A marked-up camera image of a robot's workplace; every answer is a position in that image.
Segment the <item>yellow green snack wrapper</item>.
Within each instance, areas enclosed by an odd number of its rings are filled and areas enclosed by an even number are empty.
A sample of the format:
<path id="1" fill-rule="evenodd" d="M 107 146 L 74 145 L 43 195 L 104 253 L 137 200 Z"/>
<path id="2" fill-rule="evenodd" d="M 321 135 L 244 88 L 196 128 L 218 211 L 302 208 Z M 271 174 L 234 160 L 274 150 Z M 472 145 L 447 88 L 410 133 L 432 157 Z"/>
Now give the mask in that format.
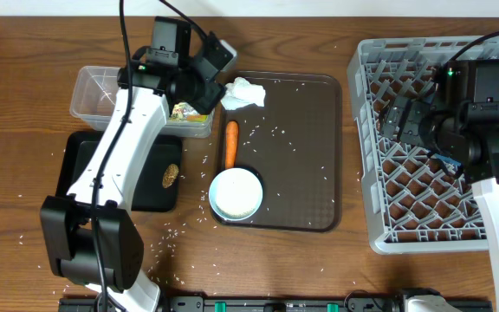
<path id="1" fill-rule="evenodd" d="M 207 121 L 207 119 L 207 115 L 198 113 L 189 103 L 180 102 L 173 107 L 168 120 L 170 122 L 203 123 Z"/>

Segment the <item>white napkin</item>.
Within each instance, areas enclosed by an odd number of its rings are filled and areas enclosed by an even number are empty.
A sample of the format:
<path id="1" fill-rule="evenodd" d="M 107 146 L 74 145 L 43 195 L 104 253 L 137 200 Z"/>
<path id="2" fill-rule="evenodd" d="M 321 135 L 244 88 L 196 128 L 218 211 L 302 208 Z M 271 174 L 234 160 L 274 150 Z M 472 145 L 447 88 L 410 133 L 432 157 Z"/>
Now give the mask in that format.
<path id="1" fill-rule="evenodd" d="M 233 82 L 226 84 L 226 92 L 221 104 L 225 110 L 237 110 L 250 105 L 263 107 L 265 96 L 266 90 L 263 86 L 237 77 Z"/>

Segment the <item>orange carrot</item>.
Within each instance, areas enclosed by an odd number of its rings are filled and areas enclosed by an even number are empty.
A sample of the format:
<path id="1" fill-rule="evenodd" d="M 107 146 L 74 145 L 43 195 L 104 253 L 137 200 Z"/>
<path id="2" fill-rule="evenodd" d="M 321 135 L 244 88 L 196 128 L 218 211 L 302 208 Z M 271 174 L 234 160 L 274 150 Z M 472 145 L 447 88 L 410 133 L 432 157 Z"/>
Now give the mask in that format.
<path id="1" fill-rule="evenodd" d="M 225 168 L 234 167 L 237 157 L 239 126 L 236 121 L 229 121 L 225 134 Z"/>

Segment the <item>dark blue plate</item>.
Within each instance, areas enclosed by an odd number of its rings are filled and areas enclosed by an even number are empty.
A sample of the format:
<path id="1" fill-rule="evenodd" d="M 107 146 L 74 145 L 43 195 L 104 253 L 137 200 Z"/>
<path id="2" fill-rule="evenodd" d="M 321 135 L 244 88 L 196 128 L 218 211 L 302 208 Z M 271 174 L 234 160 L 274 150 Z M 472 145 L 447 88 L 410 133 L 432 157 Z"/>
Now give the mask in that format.
<path id="1" fill-rule="evenodd" d="M 449 157 L 437 154 L 437 153 L 433 153 L 432 157 L 434 157 L 435 159 L 439 159 L 439 160 L 443 161 L 445 164 L 452 165 L 452 166 L 455 166 L 455 167 L 458 167 L 458 166 L 461 165 L 460 162 L 458 162 L 458 161 L 456 161 L 454 159 L 451 159 Z"/>

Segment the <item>brown food scrap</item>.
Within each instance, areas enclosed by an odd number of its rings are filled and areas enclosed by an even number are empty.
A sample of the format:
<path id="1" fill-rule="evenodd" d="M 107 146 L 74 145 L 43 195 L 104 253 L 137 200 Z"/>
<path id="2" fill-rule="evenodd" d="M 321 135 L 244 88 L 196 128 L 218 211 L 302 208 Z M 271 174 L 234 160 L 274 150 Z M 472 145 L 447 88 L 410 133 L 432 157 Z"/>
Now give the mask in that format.
<path id="1" fill-rule="evenodd" d="M 179 175 L 179 168 L 176 164 L 172 163 L 170 164 L 166 169 L 163 174 L 162 178 L 162 186 L 166 189 L 171 187 L 176 179 L 178 178 Z"/>

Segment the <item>light blue bowl with rice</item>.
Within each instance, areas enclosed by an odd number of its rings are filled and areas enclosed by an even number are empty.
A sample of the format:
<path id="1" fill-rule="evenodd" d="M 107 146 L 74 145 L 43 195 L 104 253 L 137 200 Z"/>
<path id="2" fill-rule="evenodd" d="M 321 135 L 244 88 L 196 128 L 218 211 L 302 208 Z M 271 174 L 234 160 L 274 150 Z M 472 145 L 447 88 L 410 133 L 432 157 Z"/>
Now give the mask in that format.
<path id="1" fill-rule="evenodd" d="M 216 215 L 229 222 L 253 216 L 263 200 L 263 186 L 251 171 L 231 168 L 220 172 L 209 188 L 209 203 Z"/>

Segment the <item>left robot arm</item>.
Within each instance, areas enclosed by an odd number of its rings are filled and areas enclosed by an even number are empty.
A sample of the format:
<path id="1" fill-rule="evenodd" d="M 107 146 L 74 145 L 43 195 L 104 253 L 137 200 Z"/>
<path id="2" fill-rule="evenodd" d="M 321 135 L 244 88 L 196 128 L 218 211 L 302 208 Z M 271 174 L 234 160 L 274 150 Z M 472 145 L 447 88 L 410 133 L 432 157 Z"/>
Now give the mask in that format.
<path id="1" fill-rule="evenodd" d="M 155 311 L 160 289 L 141 269 L 144 244 L 131 210 L 135 188 L 172 107 L 209 114 L 224 97 L 219 73 L 237 52 L 190 18 L 156 17 L 152 43 L 126 53 L 110 122 L 80 177 L 48 196 L 40 219 L 56 276 L 99 292 L 92 310 Z"/>

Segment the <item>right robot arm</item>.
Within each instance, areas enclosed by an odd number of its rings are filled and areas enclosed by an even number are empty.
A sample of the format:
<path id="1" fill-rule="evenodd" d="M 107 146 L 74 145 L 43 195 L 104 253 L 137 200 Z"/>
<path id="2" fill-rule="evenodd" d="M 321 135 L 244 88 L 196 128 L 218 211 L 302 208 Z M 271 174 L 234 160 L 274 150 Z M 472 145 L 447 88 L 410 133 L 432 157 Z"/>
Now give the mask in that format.
<path id="1" fill-rule="evenodd" d="M 385 105 L 379 132 L 459 164 L 487 233 L 499 310 L 499 59 L 450 60 L 435 82 L 425 99 Z"/>

